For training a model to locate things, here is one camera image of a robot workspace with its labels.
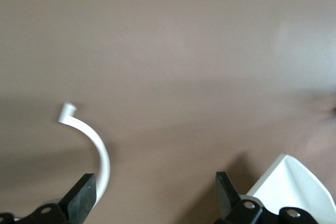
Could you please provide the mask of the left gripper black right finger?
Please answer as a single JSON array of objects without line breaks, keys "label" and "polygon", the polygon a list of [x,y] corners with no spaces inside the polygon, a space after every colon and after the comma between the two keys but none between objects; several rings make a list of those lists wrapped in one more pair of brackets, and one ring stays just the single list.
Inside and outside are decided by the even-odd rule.
[{"label": "left gripper black right finger", "polygon": [[259,223],[262,207],[252,198],[240,196],[226,172],[216,173],[216,200],[220,223]]}]

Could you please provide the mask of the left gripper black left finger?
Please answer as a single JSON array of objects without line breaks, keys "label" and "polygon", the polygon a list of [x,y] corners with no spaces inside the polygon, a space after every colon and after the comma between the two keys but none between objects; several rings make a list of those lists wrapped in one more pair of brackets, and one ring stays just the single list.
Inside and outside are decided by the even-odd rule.
[{"label": "left gripper black left finger", "polygon": [[84,223],[96,202],[96,176],[84,174],[58,203],[45,204],[21,223]]}]

